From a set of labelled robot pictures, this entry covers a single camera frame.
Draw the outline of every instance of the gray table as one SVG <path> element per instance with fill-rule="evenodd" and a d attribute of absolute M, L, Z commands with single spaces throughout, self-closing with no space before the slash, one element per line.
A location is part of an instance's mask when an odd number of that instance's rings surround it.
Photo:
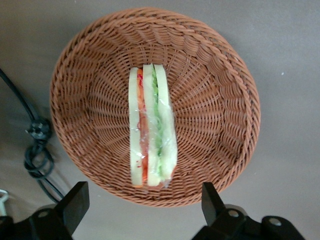
<path fill-rule="evenodd" d="M 153 6 L 188 15 L 223 35 L 246 62 L 261 100 L 261 131 L 251 163 L 222 194 L 259 221 L 290 220 L 320 238 L 320 2 L 318 0 L 1 0 L 0 66 L 49 115 L 49 85 L 68 41 L 114 11 Z M 7 211 L 22 220 L 50 200 L 23 168 L 27 115 L 0 81 L 0 189 Z M 205 224 L 200 204 L 160 209 L 115 197 L 88 180 L 56 137 L 54 180 L 64 192 L 89 181 L 91 207 L 76 240 L 190 239 Z"/>

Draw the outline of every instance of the power cord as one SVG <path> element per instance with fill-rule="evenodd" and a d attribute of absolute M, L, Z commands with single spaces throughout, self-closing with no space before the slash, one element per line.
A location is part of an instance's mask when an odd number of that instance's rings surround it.
<path fill-rule="evenodd" d="M 9 86 L 9 88 L 13 91 L 15 96 L 19 99 L 20 103 L 23 105 L 26 110 L 30 120 L 30 128 L 26 130 L 27 133 L 33 137 L 33 145 L 28 147 L 24 154 L 24 167 L 28 171 L 29 175 L 33 177 L 45 194 L 55 203 L 58 203 L 59 200 L 54 197 L 52 193 L 45 187 L 45 184 L 51 188 L 61 199 L 64 195 L 55 187 L 55 185 L 48 180 L 48 176 L 51 174 L 54 169 L 54 160 L 46 148 L 48 140 L 52 136 L 52 131 L 50 128 L 50 122 L 40 117 L 34 107 L 26 102 L 25 98 L 22 96 L 21 92 L 17 89 L 17 87 L 13 84 L 13 82 L 8 78 L 8 76 L 2 71 L 0 68 L 0 77 L 4 80 L 4 82 Z M 35 165 L 35 160 L 37 157 L 43 154 L 44 157 L 41 159 L 40 164 Z"/>

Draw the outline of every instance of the wrapped sandwich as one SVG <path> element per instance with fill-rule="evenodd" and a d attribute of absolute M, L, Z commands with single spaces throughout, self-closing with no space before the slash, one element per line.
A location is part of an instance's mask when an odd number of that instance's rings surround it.
<path fill-rule="evenodd" d="M 165 69 L 147 64 L 129 76 L 130 169 L 136 188 L 168 184 L 177 165 L 174 115 Z"/>

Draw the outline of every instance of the white object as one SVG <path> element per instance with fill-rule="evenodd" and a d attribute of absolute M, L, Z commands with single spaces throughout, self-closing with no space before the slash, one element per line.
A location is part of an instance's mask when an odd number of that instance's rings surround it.
<path fill-rule="evenodd" d="M 0 216 L 7 216 L 5 201 L 9 198 L 9 193 L 6 190 L 0 189 Z"/>
<path fill-rule="evenodd" d="M 160 158 L 158 156 L 158 148 L 156 145 L 157 134 L 159 133 L 157 117 L 154 109 L 156 100 L 152 79 L 153 68 L 154 66 L 152 64 L 143 65 L 143 93 L 149 128 L 147 185 L 151 187 L 158 186 L 161 181 L 161 178 L 157 172 L 158 165 L 160 164 Z"/>
<path fill-rule="evenodd" d="M 171 108 L 166 71 L 162 65 L 154 65 L 159 92 L 159 114 L 162 121 L 163 136 L 166 142 L 162 146 L 162 181 L 169 180 L 177 165 L 178 146 L 175 131 L 174 113 Z"/>

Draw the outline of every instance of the wicker basket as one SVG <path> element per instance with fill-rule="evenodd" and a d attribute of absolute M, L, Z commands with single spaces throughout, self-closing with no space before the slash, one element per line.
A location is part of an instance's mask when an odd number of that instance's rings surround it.
<path fill-rule="evenodd" d="M 168 188 L 146 192 L 130 180 L 128 81 L 132 67 L 163 64 L 175 114 L 178 165 Z M 93 22 L 61 54 L 51 83 L 55 131 L 77 167 L 123 199 L 155 207 L 201 200 L 247 166 L 260 103 L 245 63 L 215 30 L 158 8 L 116 12 Z"/>

